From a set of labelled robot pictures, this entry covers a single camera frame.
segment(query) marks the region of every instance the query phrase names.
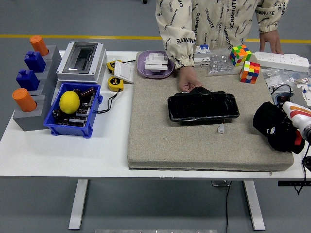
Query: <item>yellow lemon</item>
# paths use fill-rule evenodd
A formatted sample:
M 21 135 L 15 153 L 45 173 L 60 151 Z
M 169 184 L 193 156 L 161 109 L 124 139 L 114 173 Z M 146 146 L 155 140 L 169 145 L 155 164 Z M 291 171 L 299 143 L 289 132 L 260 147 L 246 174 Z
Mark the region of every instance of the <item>yellow lemon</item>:
M 66 91 L 59 100 L 59 107 L 64 113 L 73 114 L 80 106 L 80 99 L 74 91 Z

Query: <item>orange cylinder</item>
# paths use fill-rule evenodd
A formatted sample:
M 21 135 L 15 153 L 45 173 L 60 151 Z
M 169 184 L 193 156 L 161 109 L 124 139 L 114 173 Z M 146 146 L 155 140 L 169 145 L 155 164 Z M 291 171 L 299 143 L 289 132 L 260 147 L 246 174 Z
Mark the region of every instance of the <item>orange cylinder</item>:
M 34 35 L 34 36 L 30 37 L 29 41 L 32 44 L 34 50 L 36 52 L 40 52 L 41 56 L 45 56 L 49 53 L 49 50 L 46 47 L 42 36 Z
M 12 97 L 24 112 L 31 112 L 37 107 L 37 103 L 25 88 L 14 91 Z

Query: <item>gray floor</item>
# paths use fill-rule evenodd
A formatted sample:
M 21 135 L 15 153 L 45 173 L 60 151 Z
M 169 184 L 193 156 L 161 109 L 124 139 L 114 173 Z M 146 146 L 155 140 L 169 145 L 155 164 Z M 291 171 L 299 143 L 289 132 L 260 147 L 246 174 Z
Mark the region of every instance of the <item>gray floor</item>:
M 279 24 L 283 39 L 311 38 L 309 0 L 290 1 Z M 159 36 L 155 1 L 141 0 L 2 0 L 1 34 L 140 35 Z M 258 38 L 254 25 L 249 38 Z M 70 39 L 45 39 L 65 50 Z M 102 40 L 107 50 L 163 50 L 159 40 Z M 247 43 L 252 52 L 258 43 Z M 0 137 L 12 115 L 12 92 L 18 70 L 26 68 L 27 38 L 0 38 Z M 311 60 L 310 44 L 283 44 L 285 53 Z M 300 196 L 277 181 L 255 181 L 267 233 L 310 230 L 310 188 Z M 0 233 L 68 232 L 76 188 L 74 179 L 1 178 Z M 209 181 L 92 180 L 89 183 L 80 232 L 96 229 L 217 229 L 225 232 L 226 188 Z M 242 182 L 229 195 L 229 232 L 252 232 Z

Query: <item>patterned jacket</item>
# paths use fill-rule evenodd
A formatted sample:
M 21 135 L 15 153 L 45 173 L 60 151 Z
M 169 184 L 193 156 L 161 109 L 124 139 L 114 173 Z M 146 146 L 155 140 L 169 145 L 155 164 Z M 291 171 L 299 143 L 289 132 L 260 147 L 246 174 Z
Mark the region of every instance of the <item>patterned jacket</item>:
M 260 32 L 277 29 L 288 0 L 156 0 L 156 20 L 175 68 L 193 66 L 196 45 L 231 49 L 244 43 L 256 13 Z

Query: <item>jacket sleeve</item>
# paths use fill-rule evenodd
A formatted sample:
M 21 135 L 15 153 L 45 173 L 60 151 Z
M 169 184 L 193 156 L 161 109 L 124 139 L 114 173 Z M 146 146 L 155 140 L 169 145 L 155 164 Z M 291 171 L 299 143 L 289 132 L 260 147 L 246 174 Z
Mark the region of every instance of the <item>jacket sleeve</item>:
M 176 69 L 194 66 L 196 39 L 191 13 L 192 0 L 156 0 L 155 17 L 164 49 Z
M 284 14 L 289 0 L 260 0 L 256 9 L 259 32 L 266 33 L 277 29 L 277 22 Z

